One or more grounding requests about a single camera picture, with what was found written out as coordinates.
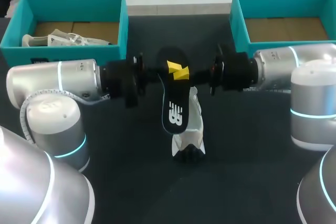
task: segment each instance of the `sneaker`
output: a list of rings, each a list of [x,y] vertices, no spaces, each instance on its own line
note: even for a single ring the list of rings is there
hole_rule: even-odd
[[[173,135],[173,157],[182,161],[196,161],[205,155],[203,143],[203,119],[201,106],[197,99],[197,89],[190,88],[189,121],[185,132]]]
[[[26,34],[22,38],[23,47],[107,46],[111,44],[102,39],[84,38],[77,34],[64,33],[58,29],[45,37],[32,37]]]

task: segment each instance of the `black tabletop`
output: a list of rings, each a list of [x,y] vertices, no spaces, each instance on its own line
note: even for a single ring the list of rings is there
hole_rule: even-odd
[[[2,32],[6,25],[2,19]],[[130,17],[128,52],[143,52],[149,64],[162,46],[175,45],[193,69],[209,66],[218,42],[233,46],[227,15]],[[22,135],[6,71],[0,58],[0,125]],[[93,223],[301,223],[298,184],[322,154],[292,143],[289,95],[218,89],[211,97],[207,86],[198,87],[206,150],[198,164],[173,161],[162,95],[154,84],[135,109],[126,110],[122,100],[81,106]]]

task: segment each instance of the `teal box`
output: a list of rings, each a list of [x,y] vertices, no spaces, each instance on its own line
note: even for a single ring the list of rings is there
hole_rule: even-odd
[[[245,18],[303,17],[319,17],[330,40],[251,42],[244,21]],[[233,0],[229,20],[236,51],[247,52],[249,57],[261,49],[326,42],[336,44],[336,0]]]
[[[21,47],[38,22],[119,22],[118,44],[109,46]],[[128,13],[125,0],[20,0],[0,49],[10,67],[48,61],[95,59],[98,65],[126,58]]]

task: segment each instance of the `open box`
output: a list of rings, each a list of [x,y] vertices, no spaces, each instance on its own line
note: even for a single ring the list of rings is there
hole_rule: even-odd
[[[336,43],[336,0],[233,0],[230,25],[237,52]]]
[[[54,29],[103,39],[108,46],[21,47],[25,34]],[[99,65],[125,59],[128,14],[125,0],[20,0],[0,49],[10,67],[45,61],[95,59]]]

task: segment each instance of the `yellow label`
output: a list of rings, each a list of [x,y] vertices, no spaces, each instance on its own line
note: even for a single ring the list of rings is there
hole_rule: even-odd
[[[170,62],[170,61],[167,61],[167,64],[168,64],[168,68],[169,68],[169,73],[175,73],[175,72],[182,69],[182,66],[180,64],[173,63],[173,62]]]
[[[177,72],[174,72],[174,80],[189,80],[189,68],[185,67]]]

